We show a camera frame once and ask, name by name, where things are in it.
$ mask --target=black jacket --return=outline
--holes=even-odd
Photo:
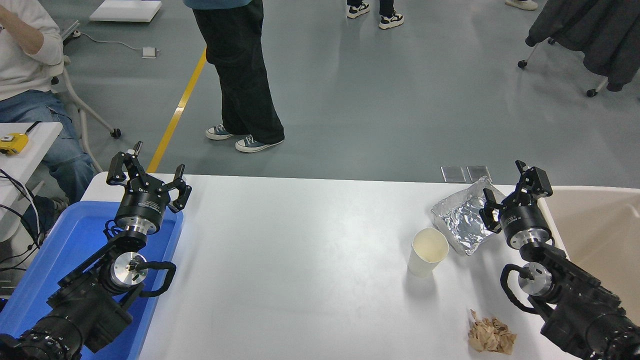
[[[584,66],[621,90],[640,68],[640,0],[548,0],[526,42],[548,37],[584,52]]]

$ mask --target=person's arm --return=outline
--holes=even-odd
[[[44,44],[44,35],[26,22],[20,20],[14,13],[0,5],[0,24],[20,45],[27,54],[37,54]]]

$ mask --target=paper cup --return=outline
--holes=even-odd
[[[448,253],[449,243],[440,231],[432,227],[421,230],[413,238],[409,271],[418,277],[426,277]]]

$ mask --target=jeans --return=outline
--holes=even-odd
[[[58,186],[68,197],[69,202],[73,204],[80,201],[93,177],[93,165],[89,155],[80,147],[76,130],[65,113],[62,102],[51,92],[36,90],[28,90],[0,101],[0,122],[36,121],[62,123],[62,130],[42,159],[42,163],[49,168],[49,174],[58,182]],[[39,198],[36,206],[41,223],[53,225],[53,201]],[[30,208],[25,213],[25,217],[32,216],[33,210]]]
[[[222,124],[235,135],[278,143],[284,129],[273,107],[262,57],[262,0],[239,8],[193,10],[222,90]]]
[[[347,6],[360,6],[362,0],[347,0]],[[394,15],[394,0],[380,0],[380,16],[391,17]]]

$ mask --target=blue plastic tray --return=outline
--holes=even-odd
[[[81,201],[62,213],[9,303],[0,313],[0,333],[18,337],[51,311],[47,298],[60,288],[60,279],[106,244],[102,232],[104,223],[115,217],[118,206],[117,202]],[[148,237],[147,246],[140,250],[140,254],[148,261],[170,261],[181,230],[182,213],[166,211],[160,231]],[[165,273],[150,271],[145,279],[145,290],[158,289]],[[96,354],[83,347],[83,360],[137,359],[157,299],[136,299],[129,308],[133,322],[114,342]]]

